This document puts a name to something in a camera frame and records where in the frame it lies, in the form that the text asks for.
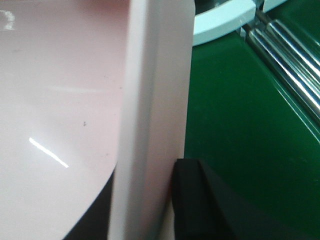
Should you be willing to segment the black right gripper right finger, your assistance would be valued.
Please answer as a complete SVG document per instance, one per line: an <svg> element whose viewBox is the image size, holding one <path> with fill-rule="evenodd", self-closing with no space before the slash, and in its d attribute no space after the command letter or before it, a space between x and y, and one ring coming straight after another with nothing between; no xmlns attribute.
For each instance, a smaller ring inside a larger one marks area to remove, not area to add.
<svg viewBox="0 0 320 240"><path fill-rule="evenodd" d="M177 240L258 240L257 215L203 161L178 159L172 175Z"/></svg>

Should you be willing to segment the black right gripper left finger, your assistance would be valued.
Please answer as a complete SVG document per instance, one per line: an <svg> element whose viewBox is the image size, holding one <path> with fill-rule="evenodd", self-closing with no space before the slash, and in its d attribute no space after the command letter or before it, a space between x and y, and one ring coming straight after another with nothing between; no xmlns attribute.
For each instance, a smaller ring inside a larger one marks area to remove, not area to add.
<svg viewBox="0 0 320 240"><path fill-rule="evenodd" d="M109 232L113 172L84 215L64 237L65 240L106 240Z"/></svg>

